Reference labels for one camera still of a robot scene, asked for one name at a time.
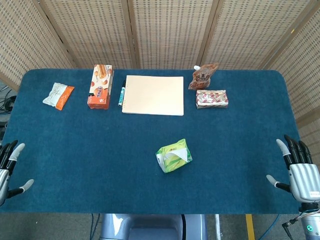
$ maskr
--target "notebook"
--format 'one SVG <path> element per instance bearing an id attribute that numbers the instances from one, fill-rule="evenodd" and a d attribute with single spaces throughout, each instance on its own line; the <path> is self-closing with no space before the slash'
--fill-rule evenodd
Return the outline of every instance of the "notebook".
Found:
<path id="1" fill-rule="evenodd" d="M 122 112 L 183 116 L 184 77 L 127 75 Z"/>

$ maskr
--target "silver robotic hand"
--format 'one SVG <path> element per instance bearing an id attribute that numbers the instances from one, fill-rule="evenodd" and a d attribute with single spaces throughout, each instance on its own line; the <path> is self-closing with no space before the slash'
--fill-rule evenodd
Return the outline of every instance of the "silver robotic hand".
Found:
<path id="1" fill-rule="evenodd" d="M 14 171 L 20 152 L 24 149 L 25 144 L 21 143 L 16 148 L 18 140 L 0 146 L 0 206 L 6 199 L 27 191 L 34 183 L 33 179 L 28 180 L 23 186 L 9 190 L 9 180 Z"/>
<path id="2" fill-rule="evenodd" d="M 292 193 L 293 197 L 301 203 L 299 216 L 282 224 L 288 237 L 293 240 L 288 227 L 301 220 L 307 240 L 320 240 L 320 174 L 317 166 L 313 164 L 310 151 L 302 141 L 295 141 L 288 135 L 284 135 L 288 144 L 280 139 L 276 143 L 282 151 L 290 185 L 279 182 L 271 175 L 267 175 L 268 181 L 276 188 Z"/>

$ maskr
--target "teal marker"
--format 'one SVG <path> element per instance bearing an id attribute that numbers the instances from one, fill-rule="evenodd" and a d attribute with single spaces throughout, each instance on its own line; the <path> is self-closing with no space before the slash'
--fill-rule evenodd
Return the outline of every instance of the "teal marker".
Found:
<path id="1" fill-rule="evenodd" d="M 124 96 L 125 96 L 125 90 L 126 90 L 126 80 L 123 81 L 118 106 L 121 107 L 122 103 L 124 102 Z"/>

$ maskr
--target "table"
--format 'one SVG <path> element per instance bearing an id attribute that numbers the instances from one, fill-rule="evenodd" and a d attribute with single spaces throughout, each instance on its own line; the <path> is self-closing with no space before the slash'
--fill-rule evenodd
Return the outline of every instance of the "table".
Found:
<path id="1" fill-rule="evenodd" d="M 3 212 L 291 214 L 298 203 L 266 179 L 287 183 L 276 139 L 298 139 L 283 77 L 273 70 L 218 70 L 209 89 L 228 108 L 196 109 L 193 70 L 116 69 L 110 108 L 90 109 L 91 69 L 35 69 L 23 77 L 4 143 L 25 143 L 10 180 L 32 188 Z M 126 75 L 183 76 L 184 116 L 125 114 Z M 42 103 L 53 83 L 75 86 L 64 109 Z M 155 153 L 185 138 L 193 161 L 163 173 Z"/>

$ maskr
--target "orange snack box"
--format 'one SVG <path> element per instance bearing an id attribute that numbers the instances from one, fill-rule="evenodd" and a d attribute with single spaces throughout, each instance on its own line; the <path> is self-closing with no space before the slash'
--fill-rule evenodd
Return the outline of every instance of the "orange snack box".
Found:
<path id="1" fill-rule="evenodd" d="M 88 106 L 91 109 L 108 109 L 114 71 L 111 65 L 94 65 L 89 90 Z"/>

